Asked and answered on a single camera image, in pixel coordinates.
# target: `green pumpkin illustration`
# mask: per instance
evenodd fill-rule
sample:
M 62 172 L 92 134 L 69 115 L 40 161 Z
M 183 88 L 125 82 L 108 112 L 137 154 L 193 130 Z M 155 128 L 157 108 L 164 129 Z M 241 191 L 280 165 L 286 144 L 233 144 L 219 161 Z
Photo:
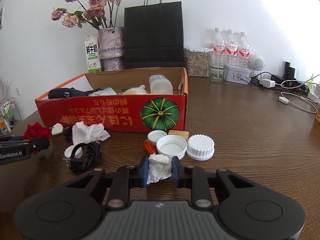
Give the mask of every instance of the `green pumpkin illustration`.
M 144 104 L 140 116 L 149 129 L 168 131 L 178 123 L 179 113 L 175 102 L 166 98 L 155 98 Z

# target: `wooden pellets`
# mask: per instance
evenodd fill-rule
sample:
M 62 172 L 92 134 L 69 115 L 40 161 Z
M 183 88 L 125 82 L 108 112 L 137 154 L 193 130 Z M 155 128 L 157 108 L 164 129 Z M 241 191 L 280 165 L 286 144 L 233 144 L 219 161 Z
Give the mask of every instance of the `wooden pellets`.
M 188 76 L 208 77 L 208 54 L 187 53 Z

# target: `dried orange pepper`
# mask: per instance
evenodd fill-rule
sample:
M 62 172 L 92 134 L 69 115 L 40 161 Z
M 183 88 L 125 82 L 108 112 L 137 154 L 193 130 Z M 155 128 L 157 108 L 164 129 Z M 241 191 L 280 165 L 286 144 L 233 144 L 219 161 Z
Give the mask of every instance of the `dried orange pepper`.
M 145 140 L 144 141 L 143 148 L 145 149 L 145 151 L 149 155 L 157 153 L 156 148 L 154 147 L 153 143 L 151 141 L 149 141 L 149 140 Z

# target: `brown tabletop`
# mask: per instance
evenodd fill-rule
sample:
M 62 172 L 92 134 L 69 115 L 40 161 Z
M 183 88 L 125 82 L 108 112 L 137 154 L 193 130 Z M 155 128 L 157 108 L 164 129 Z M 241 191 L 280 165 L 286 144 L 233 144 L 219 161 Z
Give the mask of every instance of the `brown tabletop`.
M 301 240 L 320 234 L 320 123 L 308 114 L 278 101 L 279 92 L 231 82 L 189 79 L 185 130 L 206 134 L 215 141 L 214 157 L 200 162 L 183 158 L 183 165 L 206 171 L 227 168 L 298 201 L 306 213 Z M 295 100 L 308 107 L 302 100 Z M 17 125 L 22 135 L 27 124 L 41 119 L 35 112 Z M 101 149 L 100 167 L 107 172 L 137 165 L 145 155 L 146 134 L 111 132 Z M 15 208 L 24 199 L 74 178 L 62 162 L 67 146 L 53 138 L 54 153 L 0 166 L 0 239 L 20 239 L 13 223 Z M 131 190 L 132 199 L 190 199 L 190 190 L 176 189 L 170 179 Z

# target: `white round speaker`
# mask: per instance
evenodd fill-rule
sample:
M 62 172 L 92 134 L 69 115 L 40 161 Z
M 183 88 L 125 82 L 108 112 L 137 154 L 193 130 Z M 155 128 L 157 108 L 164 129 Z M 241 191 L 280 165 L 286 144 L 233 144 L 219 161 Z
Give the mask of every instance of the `white round speaker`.
M 252 54 L 249 57 L 249 67 L 255 71 L 261 71 L 265 67 L 265 61 L 259 54 Z

